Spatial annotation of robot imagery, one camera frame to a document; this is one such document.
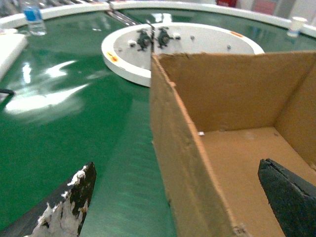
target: plastic bottle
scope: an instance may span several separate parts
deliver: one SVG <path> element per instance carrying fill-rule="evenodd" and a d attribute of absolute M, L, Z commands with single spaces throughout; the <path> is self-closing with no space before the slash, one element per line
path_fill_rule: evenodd
<path fill-rule="evenodd" d="M 37 0 L 20 0 L 21 10 L 24 12 L 32 35 L 46 35 L 46 26 L 40 13 Z"/>

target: white cup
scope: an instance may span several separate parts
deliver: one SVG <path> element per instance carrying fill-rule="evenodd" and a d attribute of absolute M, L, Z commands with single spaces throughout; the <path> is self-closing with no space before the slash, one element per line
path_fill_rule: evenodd
<path fill-rule="evenodd" d="M 294 16 L 292 17 L 291 26 L 287 31 L 287 35 L 290 37 L 298 37 L 300 30 L 307 23 L 307 19 L 303 17 Z"/>

